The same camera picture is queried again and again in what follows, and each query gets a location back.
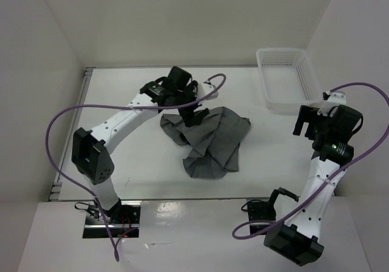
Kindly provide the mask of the grey pleated skirt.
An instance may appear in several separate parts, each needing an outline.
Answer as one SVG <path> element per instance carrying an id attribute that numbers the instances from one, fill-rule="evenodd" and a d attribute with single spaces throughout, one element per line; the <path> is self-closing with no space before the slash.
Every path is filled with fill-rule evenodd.
<path id="1" fill-rule="evenodd" d="M 217 107 L 200 125 L 186 127 L 178 114 L 163 114 L 160 127 L 177 145 L 191 147 L 182 160 L 189 177 L 219 180 L 239 171 L 239 148 L 251 122 L 227 107 Z"/>

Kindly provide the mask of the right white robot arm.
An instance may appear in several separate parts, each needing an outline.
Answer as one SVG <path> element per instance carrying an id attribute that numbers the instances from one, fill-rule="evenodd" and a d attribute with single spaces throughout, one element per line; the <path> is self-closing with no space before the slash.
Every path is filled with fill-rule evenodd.
<path id="1" fill-rule="evenodd" d="M 284 223 L 267 232 L 264 245 L 293 263 L 304 266 L 322 255 L 320 227 L 326 207 L 340 179 L 340 167 L 354 157 L 349 140 L 356 133 L 363 115 L 348 106 L 339 105 L 321 111 L 301 106 L 293 134 L 300 135 L 307 125 L 305 137 L 312 141 L 307 182 L 298 201 L 299 211 Z"/>

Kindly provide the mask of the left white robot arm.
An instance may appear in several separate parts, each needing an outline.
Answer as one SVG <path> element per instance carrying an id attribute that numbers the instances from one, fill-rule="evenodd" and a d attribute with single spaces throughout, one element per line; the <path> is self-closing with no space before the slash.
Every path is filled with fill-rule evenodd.
<path id="1" fill-rule="evenodd" d="M 99 216 L 105 222 L 114 223 L 127 213 L 111 180 L 114 172 L 111 154 L 115 148 L 140 125 L 157 116 L 161 106 L 189 104 L 189 107 L 179 109 L 179 115 L 186 126 L 199 125 L 209 111 L 197 110 L 194 101 L 213 90 L 209 81 L 198 83 L 190 73 L 174 66 L 167 76 L 146 83 L 127 110 L 118 111 L 90 130 L 80 127 L 75 131 L 72 162 L 100 202 Z"/>

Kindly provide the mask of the white perforated plastic basket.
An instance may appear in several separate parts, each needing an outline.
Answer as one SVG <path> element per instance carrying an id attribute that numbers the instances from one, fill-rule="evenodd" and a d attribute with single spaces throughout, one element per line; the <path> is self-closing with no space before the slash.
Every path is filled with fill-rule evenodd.
<path id="1" fill-rule="evenodd" d="M 258 49 L 256 60 L 268 109 L 297 113 L 301 105 L 322 100 L 322 89 L 307 51 L 288 47 Z"/>

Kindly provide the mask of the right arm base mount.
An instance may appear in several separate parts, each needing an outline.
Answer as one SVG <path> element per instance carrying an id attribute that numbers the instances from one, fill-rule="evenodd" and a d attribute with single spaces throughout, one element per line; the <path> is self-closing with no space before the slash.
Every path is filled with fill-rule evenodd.
<path id="1" fill-rule="evenodd" d="M 281 208 L 275 207 L 276 200 L 260 200 L 260 199 L 251 199 L 248 200 L 241 207 L 241 211 L 248 213 L 249 221 L 253 220 L 265 220 L 261 223 L 253 223 L 249 225 L 250 234 L 255 234 L 267 226 L 270 225 L 269 222 L 276 221 L 277 216 L 281 216 Z"/>

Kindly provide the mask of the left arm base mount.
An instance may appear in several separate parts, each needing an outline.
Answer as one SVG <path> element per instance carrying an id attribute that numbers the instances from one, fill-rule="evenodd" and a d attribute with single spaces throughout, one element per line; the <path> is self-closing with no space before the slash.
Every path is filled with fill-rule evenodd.
<path id="1" fill-rule="evenodd" d="M 86 213 L 84 221 L 83 238 L 84 239 L 102 239 L 108 238 L 108 232 L 104 224 L 106 218 L 112 237 L 118 239 L 138 238 L 140 226 L 141 201 L 122 202 L 124 211 L 120 212 L 115 219 L 110 219 L 98 210 L 94 202 L 76 202 L 74 208 Z"/>

